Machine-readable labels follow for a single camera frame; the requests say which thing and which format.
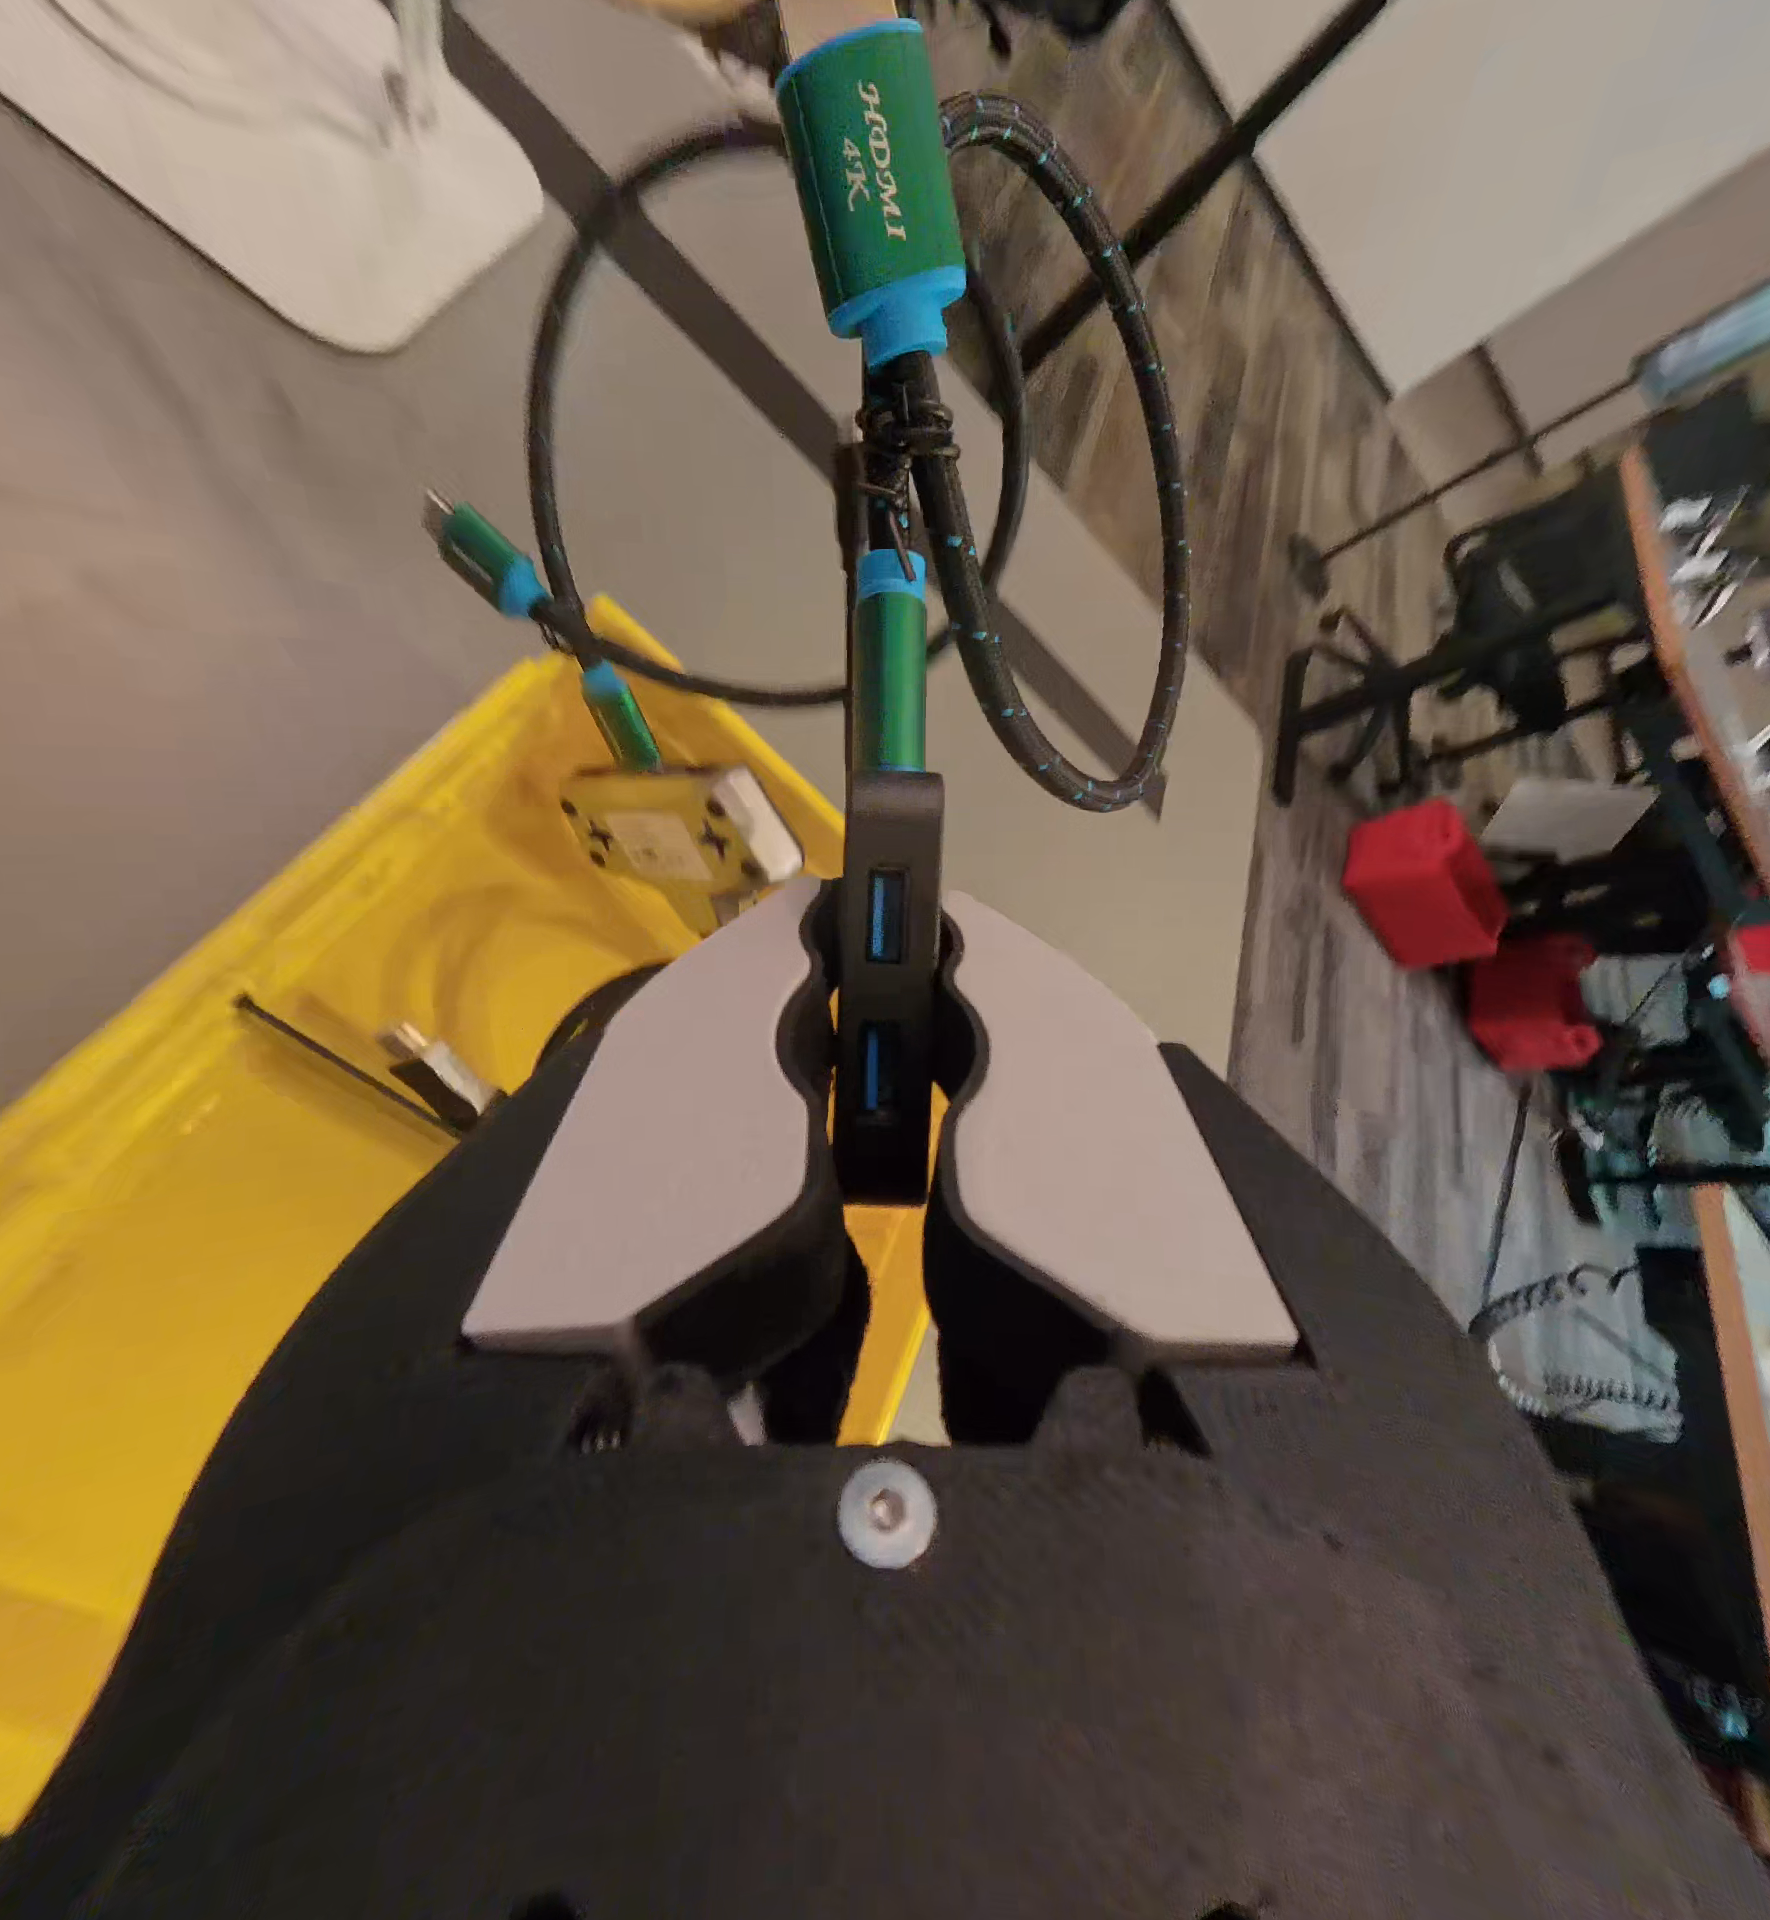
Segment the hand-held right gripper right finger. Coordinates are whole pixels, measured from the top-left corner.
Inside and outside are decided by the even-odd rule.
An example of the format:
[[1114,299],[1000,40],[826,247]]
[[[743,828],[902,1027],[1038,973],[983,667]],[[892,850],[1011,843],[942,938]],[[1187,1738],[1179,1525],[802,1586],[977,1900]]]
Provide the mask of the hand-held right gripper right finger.
[[1067,1376],[1280,1365],[1302,1329],[1152,1030],[944,899],[923,1274],[950,1441],[1028,1441]]

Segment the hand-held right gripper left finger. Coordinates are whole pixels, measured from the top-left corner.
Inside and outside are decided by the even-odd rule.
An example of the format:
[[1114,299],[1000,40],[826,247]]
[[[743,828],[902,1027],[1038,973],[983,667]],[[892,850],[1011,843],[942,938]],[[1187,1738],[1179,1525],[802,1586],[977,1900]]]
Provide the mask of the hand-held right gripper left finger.
[[826,884],[783,883],[611,1020],[464,1317],[518,1358],[754,1389],[834,1441],[871,1317],[833,1165]]

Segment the black usb hub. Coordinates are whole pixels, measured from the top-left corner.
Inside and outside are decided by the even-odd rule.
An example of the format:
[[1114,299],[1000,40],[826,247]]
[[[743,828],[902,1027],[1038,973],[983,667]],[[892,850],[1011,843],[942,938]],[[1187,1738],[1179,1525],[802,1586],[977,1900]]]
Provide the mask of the black usb hub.
[[920,1207],[939,1033],[944,787],[856,774],[834,911],[833,1156],[850,1203]]

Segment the silver adapter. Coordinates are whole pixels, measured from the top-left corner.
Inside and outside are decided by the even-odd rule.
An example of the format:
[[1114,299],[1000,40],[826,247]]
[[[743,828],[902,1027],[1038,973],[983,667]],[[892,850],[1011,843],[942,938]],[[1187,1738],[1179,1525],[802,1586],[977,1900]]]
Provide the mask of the silver adapter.
[[590,769],[560,803],[595,866],[671,897],[715,903],[803,872],[800,838],[747,764]]

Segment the red box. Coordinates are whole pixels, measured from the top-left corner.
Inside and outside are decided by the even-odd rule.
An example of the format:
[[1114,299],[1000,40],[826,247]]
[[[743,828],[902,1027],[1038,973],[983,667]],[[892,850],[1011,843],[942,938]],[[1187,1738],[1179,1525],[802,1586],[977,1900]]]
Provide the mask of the red box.
[[1450,799],[1401,806],[1354,826],[1342,887],[1403,973],[1484,963],[1502,946],[1508,901]]
[[1598,958],[1571,933],[1506,943],[1467,970],[1467,1027],[1509,1076],[1588,1068],[1601,1033],[1582,992]]

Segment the yellow plastic bin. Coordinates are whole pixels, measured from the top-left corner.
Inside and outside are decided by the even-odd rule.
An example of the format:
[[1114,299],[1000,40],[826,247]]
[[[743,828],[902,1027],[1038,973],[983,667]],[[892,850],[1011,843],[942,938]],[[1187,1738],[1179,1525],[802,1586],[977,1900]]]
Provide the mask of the yellow plastic bin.
[[[671,766],[747,764],[837,876],[833,762],[786,717],[642,685]],[[399,1068],[514,1093],[707,901],[615,876],[562,812],[609,769],[526,660],[0,1115],[0,1837],[104,1688],[223,1427],[331,1272],[461,1137]]]

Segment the black chair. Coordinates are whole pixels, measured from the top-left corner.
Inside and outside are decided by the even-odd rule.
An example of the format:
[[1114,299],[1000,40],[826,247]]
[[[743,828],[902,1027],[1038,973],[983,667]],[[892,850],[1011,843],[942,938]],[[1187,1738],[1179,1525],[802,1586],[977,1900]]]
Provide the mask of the black chair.
[[[1617,473],[1588,473],[1562,493],[1462,530],[1445,563],[1449,617],[1414,658],[1398,658],[1350,607],[1318,612],[1314,636],[1283,672],[1274,803],[1296,802],[1305,744],[1323,735],[1345,740],[1326,771],[1331,784],[1388,753],[1378,796],[1419,797],[1472,761],[1613,708],[1611,692],[1576,703],[1567,667],[1643,636],[1643,590]],[[1425,694],[1449,703],[1484,694],[1502,725],[1468,742],[1419,747],[1415,713]]]

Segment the wooden desk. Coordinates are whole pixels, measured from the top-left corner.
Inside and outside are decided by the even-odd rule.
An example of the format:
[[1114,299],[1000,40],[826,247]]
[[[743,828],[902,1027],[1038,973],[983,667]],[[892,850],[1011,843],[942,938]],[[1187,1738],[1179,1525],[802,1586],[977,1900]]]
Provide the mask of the wooden desk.
[[1747,628],[1725,615],[1751,574],[1743,543],[1770,493],[1770,426],[1745,374],[1715,374],[1663,404],[1617,459],[1637,613],[1684,742],[1707,769],[1719,842],[1679,764],[1655,749],[1655,779],[1712,903],[1719,1001],[1761,1053],[1770,1086],[1770,717],[1751,717],[1738,669]]

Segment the black pole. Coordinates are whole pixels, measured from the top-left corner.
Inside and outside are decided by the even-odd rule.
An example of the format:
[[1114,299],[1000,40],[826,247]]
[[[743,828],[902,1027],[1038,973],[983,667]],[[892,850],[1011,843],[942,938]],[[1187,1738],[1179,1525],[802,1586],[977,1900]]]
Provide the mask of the black pole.
[[[1152,199],[1149,210],[1118,243],[1118,264],[1139,269],[1204,206],[1221,179],[1257,157],[1260,140],[1311,91],[1393,9],[1391,3],[1342,5],[1240,108],[1213,144],[1181,170]],[[1064,295],[1026,337],[1020,347],[1025,374],[1035,374],[1087,325],[1106,302],[1106,286],[1095,269]]]

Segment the grey metal floor outlet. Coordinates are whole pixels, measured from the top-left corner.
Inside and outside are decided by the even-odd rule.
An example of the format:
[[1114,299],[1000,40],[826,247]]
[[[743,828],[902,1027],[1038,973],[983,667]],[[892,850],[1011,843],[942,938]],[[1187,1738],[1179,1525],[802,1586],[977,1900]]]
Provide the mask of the grey metal floor outlet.
[[1643,352],[1634,385],[1659,407],[1770,348],[1770,278]]

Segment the white mat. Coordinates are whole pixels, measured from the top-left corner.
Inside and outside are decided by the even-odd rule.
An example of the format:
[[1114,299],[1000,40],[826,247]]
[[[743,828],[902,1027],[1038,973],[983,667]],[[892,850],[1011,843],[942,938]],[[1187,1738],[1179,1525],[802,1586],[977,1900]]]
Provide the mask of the white mat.
[[405,347],[542,214],[438,3],[0,3],[0,99],[299,333]]

